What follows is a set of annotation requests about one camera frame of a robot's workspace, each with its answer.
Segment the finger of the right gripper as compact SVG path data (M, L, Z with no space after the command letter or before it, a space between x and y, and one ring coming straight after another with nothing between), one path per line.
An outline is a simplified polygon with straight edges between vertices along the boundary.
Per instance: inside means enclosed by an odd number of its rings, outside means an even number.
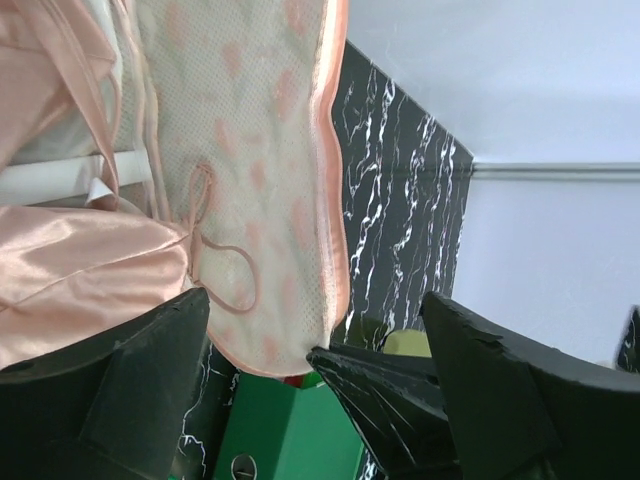
M461 479L435 363L341 343L308 363L338 398L386 479Z

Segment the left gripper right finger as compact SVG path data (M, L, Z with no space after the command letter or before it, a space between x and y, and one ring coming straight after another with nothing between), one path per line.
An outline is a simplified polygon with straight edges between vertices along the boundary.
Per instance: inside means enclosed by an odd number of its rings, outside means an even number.
M638 375L572 357L436 292L421 314L465 478L638 478Z

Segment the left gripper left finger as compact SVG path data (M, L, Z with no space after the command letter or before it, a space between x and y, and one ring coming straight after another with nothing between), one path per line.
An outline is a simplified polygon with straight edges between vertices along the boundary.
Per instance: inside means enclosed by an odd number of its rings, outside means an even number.
M208 315L207 293L193 288L2 369L2 478L168 478Z

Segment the pink satin bra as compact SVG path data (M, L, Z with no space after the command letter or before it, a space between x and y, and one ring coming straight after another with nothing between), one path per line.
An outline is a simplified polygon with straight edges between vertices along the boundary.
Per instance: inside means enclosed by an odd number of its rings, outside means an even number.
M1 160L77 109L103 162L99 195L80 208L1 209L1 364L10 367L132 320L198 284L199 231L213 174L191 177L181 224L122 203L114 137L100 83L116 54L80 1L1 5Z

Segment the pink mesh laundry bag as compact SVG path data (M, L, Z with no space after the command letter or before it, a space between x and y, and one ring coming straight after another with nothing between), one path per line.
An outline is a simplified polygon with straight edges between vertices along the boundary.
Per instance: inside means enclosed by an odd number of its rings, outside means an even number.
M332 124L344 1L90 1L116 54L114 147L148 178L122 197L193 231L208 334L238 368L308 373L349 303Z

